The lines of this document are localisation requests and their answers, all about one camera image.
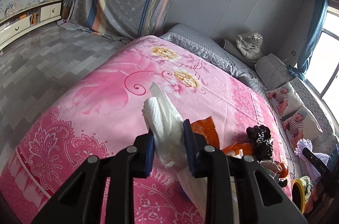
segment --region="metal screw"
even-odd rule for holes
[[[135,153],[138,149],[135,146],[129,146],[126,150],[128,153]]]
[[[95,155],[92,155],[87,158],[87,162],[89,162],[90,164],[96,163],[97,160],[98,160],[98,157],[96,157]]]
[[[254,161],[254,158],[251,155],[244,155],[244,160],[248,163],[251,163]]]
[[[215,148],[214,148],[214,146],[205,146],[205,151],[207,151],[207,152],[214,152]]]

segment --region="pink bedspread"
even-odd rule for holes
[[[194,122],[212,116],[221,148],[246,141],[247,127],[264,124],[274,138],[274,159],[286,161],[274,115],[258,94],[170,42],[142,37],[61,97],[7,162],[0,190],[23,224],[32,221],[88,156],[112,156],[147,133],[141,109],[151,97],[153,81],[184,119]],[[290,186],[284,191],[291,195]],[[180,192],[176,174],[157,160],[150,178],[135,179],[134,200],[136,223],[203,222]]]

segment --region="cushion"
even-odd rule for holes
[[[316,118],[304,106],[294,113],[292,117],[284,121],[282,127],[293,148],[296,148],[300,139],[304,138],[312,141],[322,133]]]
[[[296,112],[304,105],[289,82],[275,90],[266,92],[266,95],[269,98],[273,109],[280,117]]]
[[[277,89],[293,79],[286,65],[274,54],[261,57],[255,65],[255,71],[268,90]]]
[[[323,131],[319,137],[312,141],[313,151],[331,154],[339,141],[335,135],[334,125],[328,111],[321,100],[299,78],[293,79],[290,84],[298,93],[304,105],[312,112]]]

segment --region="orange plastic bag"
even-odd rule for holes
[[[250,143],[238,144],[235,142],[228,147],[222,149],[222,152],[227,154],[230,151],[234,151],[235,155],[239,154],[239,150],[242,149],[244,155],[253,155],[253,147]]]
[[[207,144],[220,148],[219,137],[215,131],[215,126],[211,116],[204,120],[195,121],[191,124],[191,128],[194,133],[203,135]]]

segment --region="white cabinet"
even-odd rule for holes
[[[51,5],[45,6],[41,8],[40,12],[40,21],[44,21],[50,19]]]
[[[15,36],[16,34],[26,30],[31,26],[32,15],[29,15],[17,22],[9,25],[0,31],[0,44],[4,43],[7,39]]]
[[[61,3],[52,4],[50,7],[50,17],[56,17],[60,15]]]
[[[19,17],[19,14],[24,14],[25,12],[28,16],[15,21],[11,25],[9,25],[9,20],[13,20],[14,17],[5,19],[4,22],[0,24],[0,50],[31,30],[61,19],[61,4],[62,0],[57,0],[24,9],[16,14],[16,18]],[[32,18],[35,13],[39,17],[38,23],[34,22],[34,24],[32,24]]]

